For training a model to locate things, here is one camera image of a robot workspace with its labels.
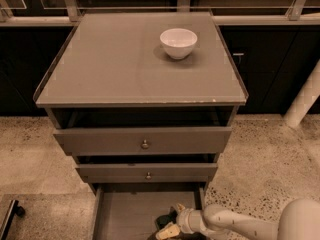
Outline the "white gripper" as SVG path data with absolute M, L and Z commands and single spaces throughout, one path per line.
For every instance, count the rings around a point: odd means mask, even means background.
M 163 229 L 156 233 L 157 240 L 167 240 L 178 236 L 180 230 L 186 234 L 200 233 L 203 228 L 202 214 L 200 210 L 186 208 L 183 204 L 177 203 L 176 210 L 179 213 L 176 219 L 177 224 L 170 222 Z

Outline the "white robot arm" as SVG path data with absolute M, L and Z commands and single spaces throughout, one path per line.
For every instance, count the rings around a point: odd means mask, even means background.
M 320 240 L 320 124 L 307 113 L 319 88 L 314 68 L 284 116 L 237 117 L 200 208 L 177 205 L 157 237 Z

